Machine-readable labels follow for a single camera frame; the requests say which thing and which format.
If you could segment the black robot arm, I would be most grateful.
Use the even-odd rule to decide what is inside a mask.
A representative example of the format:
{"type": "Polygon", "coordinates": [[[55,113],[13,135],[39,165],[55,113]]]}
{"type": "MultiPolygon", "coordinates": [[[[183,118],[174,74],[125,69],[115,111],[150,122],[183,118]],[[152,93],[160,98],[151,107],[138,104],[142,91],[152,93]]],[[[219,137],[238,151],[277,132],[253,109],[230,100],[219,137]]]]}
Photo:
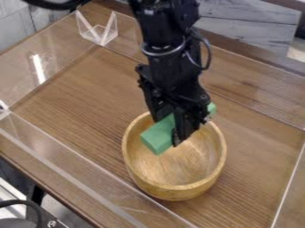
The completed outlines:
{"type": "Polygon", "coordinates": [[[147,63],[136,66],[138,83],[152,120],[170,121],[168,144],[178,146],[212,114],[211,97],[199,76],[212,58],[194,24],[200,18],[196,0],[127,0],[140,28],[147,63]]]}

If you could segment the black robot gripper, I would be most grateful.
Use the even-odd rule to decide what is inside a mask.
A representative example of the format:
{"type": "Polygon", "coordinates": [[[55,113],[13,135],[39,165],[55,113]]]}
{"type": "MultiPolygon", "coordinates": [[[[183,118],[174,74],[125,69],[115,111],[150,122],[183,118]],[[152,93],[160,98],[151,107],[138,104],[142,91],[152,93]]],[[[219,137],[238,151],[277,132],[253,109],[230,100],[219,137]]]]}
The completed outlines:
{"type": "Polygon", "coordinates": [[[147,64],[136,66],[139,86],[155,122],[174,116],[171,143],[176,147],[210,119],[211,98],[199,76],[211,66],[212,54],[204,38],[182,38],[178,43],[144,41],[147,64]]]}

